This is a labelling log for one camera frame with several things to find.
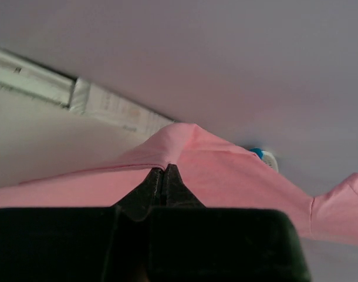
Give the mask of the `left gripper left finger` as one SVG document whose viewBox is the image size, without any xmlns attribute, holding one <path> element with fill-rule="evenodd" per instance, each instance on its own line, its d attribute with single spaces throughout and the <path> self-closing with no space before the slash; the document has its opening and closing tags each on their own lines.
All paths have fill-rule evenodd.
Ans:
<svg viewBox="0 0 358 282">
<path fill-rule="evenodd" d="M 0 209 L 0 281 L 147 281 L 144 218 L 163 171 L 106 207 Z"/>
</svg>

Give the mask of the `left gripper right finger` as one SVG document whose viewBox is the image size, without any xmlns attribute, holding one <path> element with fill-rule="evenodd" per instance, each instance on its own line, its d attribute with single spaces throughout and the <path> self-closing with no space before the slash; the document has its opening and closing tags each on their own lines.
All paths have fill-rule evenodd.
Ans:
<svg viewBox="0 0 358 282">
<path fill-rule="evenodd" d="M 147 218 L 150 281 L 310 281 L 289 217 L 271 209 L 205 207 L 177 166 Z"/>
</svg>

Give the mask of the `pink t shirt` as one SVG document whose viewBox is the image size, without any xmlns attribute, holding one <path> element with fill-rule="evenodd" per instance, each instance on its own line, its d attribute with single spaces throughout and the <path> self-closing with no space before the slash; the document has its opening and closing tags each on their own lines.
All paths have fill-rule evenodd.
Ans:
<svg viewBox="0 0 358 282">
<path fill-rule="evenodd" d="M 0 188 L 0 208 L 110 206 L 169 165 L 208 207 L 277 209 L 301 237 L 358 245 L 358 173 L 312 197 L 256 154 L 187 123 L 164 127 L 108 166 Z"/>
</svg>

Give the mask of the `blue t shirt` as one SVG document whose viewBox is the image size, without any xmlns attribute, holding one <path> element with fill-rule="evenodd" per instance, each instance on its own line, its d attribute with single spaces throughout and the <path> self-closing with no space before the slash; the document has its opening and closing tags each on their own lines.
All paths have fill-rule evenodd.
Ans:
<svg viewBox="0 0 358 282">
<path fill-rule="evenodd" d="M 264 157 L 264 151 L 261 148 L 252 148 L 249 150 L 250 152 L 256 154 L 260 159 L 263 159 Z"/>
</svg>

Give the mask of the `white perforated laundry basket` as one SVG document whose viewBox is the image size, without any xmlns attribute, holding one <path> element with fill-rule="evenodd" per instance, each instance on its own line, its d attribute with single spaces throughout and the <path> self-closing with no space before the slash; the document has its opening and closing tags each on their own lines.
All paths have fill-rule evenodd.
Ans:
<svg viewBox="0 0 358 282">
<path fill-rule="evenodd" d="M 261 159 L 270 168 L 279 172 L 278 162 L 277 162 L 275 156 L 271 152 L 263 150 Z"/>
</svg>

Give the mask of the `white paper sheets at back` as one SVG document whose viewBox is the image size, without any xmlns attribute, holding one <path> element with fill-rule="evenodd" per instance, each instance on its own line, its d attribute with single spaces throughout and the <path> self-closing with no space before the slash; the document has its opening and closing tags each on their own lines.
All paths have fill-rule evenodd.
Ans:
<svg viewBox="0 0 358 282">
<path fill-rule="evenodd" d="M 174 123 L 172 119 L 82 78 L 75 83 L 69 109 L 147 137 Z"/>
</svg>

